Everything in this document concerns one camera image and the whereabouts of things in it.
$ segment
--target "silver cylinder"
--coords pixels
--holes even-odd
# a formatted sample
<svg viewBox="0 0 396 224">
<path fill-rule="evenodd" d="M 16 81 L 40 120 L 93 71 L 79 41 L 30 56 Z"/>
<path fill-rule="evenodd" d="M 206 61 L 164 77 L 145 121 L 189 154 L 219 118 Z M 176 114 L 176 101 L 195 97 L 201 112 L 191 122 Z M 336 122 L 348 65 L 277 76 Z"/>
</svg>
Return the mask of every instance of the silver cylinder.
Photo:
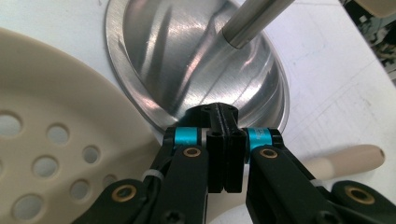
<svg viewBox="0 0 396 224">
<path fill-rule="evenodd" d="M 247 0 L 222 28 L 227 42 L 241 49 L 293 0 Z"/>
</svg>

